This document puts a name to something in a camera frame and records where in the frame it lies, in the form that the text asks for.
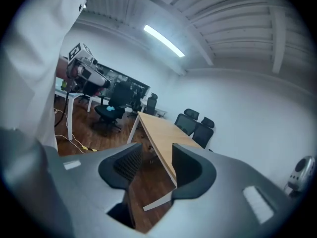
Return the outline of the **black office chair with cloth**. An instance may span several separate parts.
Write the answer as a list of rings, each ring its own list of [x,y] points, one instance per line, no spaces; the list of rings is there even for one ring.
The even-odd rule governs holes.
[[[108,104],[103,104],[104,96],[100,96],[101,104],[94,107],[95,112],[100,116],[98,121],[91,124],[92,128],[96,124],[105,124],[106,133],[110,127],[115,127],[118,132],[121,132],[121,128],[117,126],[117,120],[121,119],[127,108],[127,104],[132,98],[133,91],[131,90],[131,83],[128,81],[121,81],[116,84],[113,94],[108,101]],[[107,106],[115,107],[115,110],[109,112],[106,110]]]

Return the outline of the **white desk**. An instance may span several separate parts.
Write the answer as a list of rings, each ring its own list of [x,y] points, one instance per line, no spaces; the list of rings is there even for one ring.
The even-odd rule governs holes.
[[[63,97],[66,99],[66,91],[61,89],[61,82],[58,81],[55,84],[55,94],[59,97]],[[67,99],[67,133],[68,139],[70,141],[73,140],[73,132],[72,132],[72,115],[73,115],[73,107],[74,100],[79,97],[81,94],[79,93],[70,93]]]

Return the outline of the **long ceiling light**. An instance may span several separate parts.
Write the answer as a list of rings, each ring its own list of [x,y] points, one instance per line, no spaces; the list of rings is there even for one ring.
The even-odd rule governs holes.
[[[185,55],[182,51],[180,51],[169,39],[167,39],[164,35],[162,35],[160,32],[158,32],[156,29],[152,28],[149,25],[145,25],[143,30],[159,40],[161,43],[163,43],[165,46],[167,46],[171,51],[173,51],[178,57],[182,58]]]

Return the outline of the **person's left forearm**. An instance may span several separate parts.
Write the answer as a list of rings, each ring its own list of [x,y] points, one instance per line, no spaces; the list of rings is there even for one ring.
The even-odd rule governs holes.
[[[68,61],[64,57],[59,57],[56,66],[56,77],[68,81],[70,78],[67,76]]]

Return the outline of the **silver round device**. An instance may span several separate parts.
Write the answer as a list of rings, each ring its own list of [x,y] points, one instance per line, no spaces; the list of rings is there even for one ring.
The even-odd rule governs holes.
[[[299,197],[306,191],[313,178],[315,167],[313,156],[305,156],[296,164],[286,184],[286,187],[291,189],[289,197]]]

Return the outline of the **black mesh office chair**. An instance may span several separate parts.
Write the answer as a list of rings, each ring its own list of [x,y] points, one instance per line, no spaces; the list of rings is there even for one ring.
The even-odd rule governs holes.
[[[192,135],[195,131],[199,112],[193,109],[186,109],[182,114],[177,116],[175,125],[188,136]]]
[[[196,124],[192,139],[205,149],[213,136],[214,126],[214,122],[211,119],[204,117],[200,123]]]

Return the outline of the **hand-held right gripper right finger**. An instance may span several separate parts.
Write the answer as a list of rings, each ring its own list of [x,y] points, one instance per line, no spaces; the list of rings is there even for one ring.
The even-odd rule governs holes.
[[[250,165],[200,148],[173,144],[177,188],[151,238],[268,238],[297,201]]]

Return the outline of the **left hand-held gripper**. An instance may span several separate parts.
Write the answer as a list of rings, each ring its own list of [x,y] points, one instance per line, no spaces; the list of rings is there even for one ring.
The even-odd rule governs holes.
[[[70,79],[71,92],[81,92],[87,82],[102,88],[110,86],[111,82],[97,71],[97,63],[98,60],[84,43],[78,43],[68,53],[66,75]]]

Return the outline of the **person in white coat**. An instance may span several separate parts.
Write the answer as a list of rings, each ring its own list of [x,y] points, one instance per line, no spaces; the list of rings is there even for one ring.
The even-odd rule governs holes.
[[[0,41],[0,127],[56,147],[54,92],[63,40],[87,0],[25,0]]]

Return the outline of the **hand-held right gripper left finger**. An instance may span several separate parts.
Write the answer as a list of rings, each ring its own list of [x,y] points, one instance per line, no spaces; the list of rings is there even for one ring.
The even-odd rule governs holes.
[[[142,145],[125,144],[61,157],[44,147],[49,173],[67,210],[65,238],[143,238],[129,207],[129,185],[142,163]]]

